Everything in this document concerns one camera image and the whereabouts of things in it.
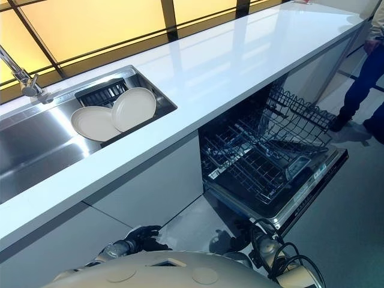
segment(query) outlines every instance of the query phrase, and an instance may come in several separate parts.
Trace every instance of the white countertop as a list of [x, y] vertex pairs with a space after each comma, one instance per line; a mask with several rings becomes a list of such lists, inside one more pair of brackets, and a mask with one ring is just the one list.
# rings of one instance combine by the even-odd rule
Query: white countertop
[[[358, 14], [287, 2], [54, 84], [134, 65], [177, 110], [0, 205], [0, 250], [358, 28]], [[87, 171], [86, 178], [80, 177]]]

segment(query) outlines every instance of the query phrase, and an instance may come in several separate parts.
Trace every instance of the white plate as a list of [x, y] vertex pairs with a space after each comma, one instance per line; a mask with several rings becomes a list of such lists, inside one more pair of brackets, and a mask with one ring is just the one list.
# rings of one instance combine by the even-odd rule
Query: white plate
[[112, 124], [112, 109], [88, 106], [76, 110], [71, 116], [73, 128], [82, 136], [96, 141], [107, 141], [120, 131]]
[[112, 108], [112, 122], [121, 132], [151, 119], [156, 111], [156, 99], [150, 90], [136, 87], [125, 91]]

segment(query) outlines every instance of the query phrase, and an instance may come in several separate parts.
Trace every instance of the stainless steel sink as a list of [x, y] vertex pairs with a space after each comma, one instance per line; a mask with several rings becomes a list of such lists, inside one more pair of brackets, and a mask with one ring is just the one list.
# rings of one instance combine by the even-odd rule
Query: stainless steel sink
[[[127, 89], [144, 87], [154, 93], [157, 102], [154, 117], [103, 143], [77, 134], [70, 119], [74, 111], [85, 105], [79, 95], [120, 78]], [[91, 79], [52, 97], [53, 102], [49, 104], [25, 106], [2, 116], [0, 203], [177, 108], [133, 66]]]

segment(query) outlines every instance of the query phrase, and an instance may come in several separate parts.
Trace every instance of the shoe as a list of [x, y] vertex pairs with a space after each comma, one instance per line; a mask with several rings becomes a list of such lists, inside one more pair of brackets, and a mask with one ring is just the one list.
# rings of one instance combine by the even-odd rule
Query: shoe
[[346, 119], [344, 117], [340, 117], [338, 115], [329, 125], [329, 129], [333, 132], [339, 132], [349, 121], [350, 119]]
[[367, 129], [367, 131], [371, 133], [373, 137], [376, 138], [377, 141], [384, 145], [384, 128], [380, 129], [373, 127], [372, 125], [370, 125], [369, 120], [365, 120], [362, 124], [365, 129]]

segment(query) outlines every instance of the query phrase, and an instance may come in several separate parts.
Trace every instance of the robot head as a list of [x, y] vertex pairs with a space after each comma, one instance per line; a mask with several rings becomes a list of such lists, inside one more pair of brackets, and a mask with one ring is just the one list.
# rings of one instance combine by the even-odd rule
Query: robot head
[[141, 252], [58, 277], [45, 288], [277, 288], [232, 259], [198, 252]]

